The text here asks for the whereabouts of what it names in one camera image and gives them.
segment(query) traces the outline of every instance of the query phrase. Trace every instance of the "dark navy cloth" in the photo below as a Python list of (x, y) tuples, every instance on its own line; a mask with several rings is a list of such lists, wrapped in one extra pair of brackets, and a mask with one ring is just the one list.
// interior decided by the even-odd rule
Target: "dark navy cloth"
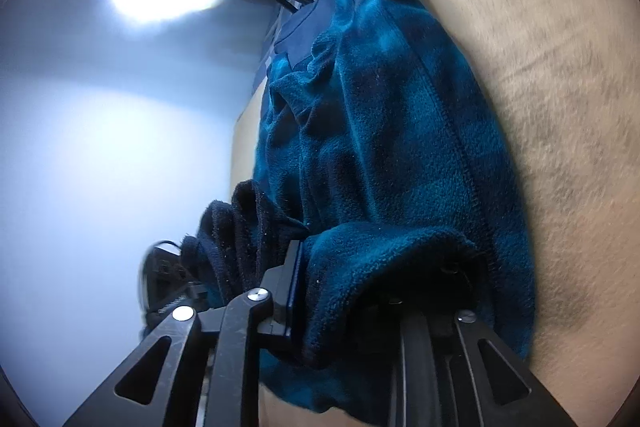
[[(386, 425), (389, 363), (351, 342), (358, 304), (416, 288), (431, 309), (468, 297), (524, 357), (533, 265), (504, 139), (442, 26), (418, 0), (334, 0), (329, 20), (306, 57), (276, 56), (254, 180), (212, 203), (183, 256), (227, 302), (305, 237), (303, 365), (265, 353), (260, 377), (293, 404)], [(292, 27), (282, 49), (308, 38)]]
[(335, 0), (316, 0), (300, 8), (283, 24), (280, 39), (274, 44), (276, 55), (287, 54), (295, 66), (309, 56), (316, 37), (327, 30), (334, 14)]

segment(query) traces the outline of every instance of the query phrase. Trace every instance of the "black device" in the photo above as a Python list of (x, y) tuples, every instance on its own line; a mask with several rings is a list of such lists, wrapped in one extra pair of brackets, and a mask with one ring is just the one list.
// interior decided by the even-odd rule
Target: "black device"
[[(302, 284), (300, 242), (259, 288), (226, 307), (173, 310), (65, 427), (188, 427), (210, 351), (204, 427), (258, 426), (258, 352), (292, 353)], [(397, 359), (389, 427), (575, 427), (522, 360), (471, 311), (426, 315), (389, 300)]]
[(197, 312), (211, 308), (206, 286), (182, 266), (177, 253), (165, 250), (171, 247), (179, 253), (180, 248), (173, 241), (151, 245), (140, 270), (140, 305), (146, 324), (143, 337), (178, 306), (190, 306)]

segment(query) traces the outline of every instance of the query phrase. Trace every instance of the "beige surface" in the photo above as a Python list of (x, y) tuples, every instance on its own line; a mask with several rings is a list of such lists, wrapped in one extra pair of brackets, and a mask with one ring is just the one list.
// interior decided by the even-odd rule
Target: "beige surface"
[(234, 138), (231, 143), (229, 200), (231, 200), (231, 195), (236, 185), (245, 180), (250, 180), (254, 175), (255, 145), (258, 143), (260, 106), (265, 85), (266, 80), (263, 80), (234, 127)]
[(343, 411), (333, 408), (314, 414), (278, 399), (263, 385), (258, 395), (260, 427), (364, 427)]
[[(640, 3), (422, 1), (465, 52), (522, 178), (532, 369), (580, 427), (604, 427), (640, 375)], [(271, 407), (290, 411), (271, 427), (311, 425)]]

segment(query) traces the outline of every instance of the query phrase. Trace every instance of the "bolt head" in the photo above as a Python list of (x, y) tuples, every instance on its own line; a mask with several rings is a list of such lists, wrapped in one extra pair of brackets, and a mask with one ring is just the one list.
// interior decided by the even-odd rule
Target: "bolt head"
[(458, 320), (465, 324), (473, 324), (476, 321), (476, 314), (471, 310), (460, 310)]
[(178, 306), (172, 313), (171, 316), (180, 322), (188, 321), (193, 315), (195, 315), (196, 311), (191, 306)]
[(269, 291), (264, 288), (254, 288), (253, 290), (249, 290), (246, 297), (250, 301), (264, 301), (269, 296)]

